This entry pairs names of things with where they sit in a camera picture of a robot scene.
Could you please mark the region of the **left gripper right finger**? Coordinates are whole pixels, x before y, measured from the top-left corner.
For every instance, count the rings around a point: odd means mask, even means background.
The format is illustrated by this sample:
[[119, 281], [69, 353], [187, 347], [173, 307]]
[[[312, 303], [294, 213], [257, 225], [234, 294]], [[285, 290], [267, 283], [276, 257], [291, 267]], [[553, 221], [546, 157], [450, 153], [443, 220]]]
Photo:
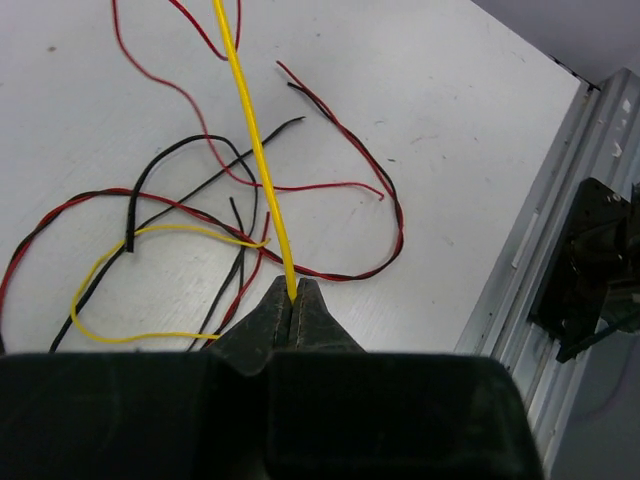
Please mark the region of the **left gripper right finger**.
[[287, 347], [267, 363], [274, 479], [540, 479], [524, 404], [498, 361], [367, 353], [299, 283]]

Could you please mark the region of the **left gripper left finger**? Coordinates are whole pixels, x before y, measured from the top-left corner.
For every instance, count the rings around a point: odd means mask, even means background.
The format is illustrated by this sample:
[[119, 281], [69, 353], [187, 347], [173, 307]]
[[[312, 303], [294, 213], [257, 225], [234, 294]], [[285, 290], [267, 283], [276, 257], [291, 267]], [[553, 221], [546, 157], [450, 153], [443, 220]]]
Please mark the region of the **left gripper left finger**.
[[1, 361], [5, 479], [204, 479], [265, 430], [266, 368], [292, 304], [277, 277], [196, 352], [45, 353]]

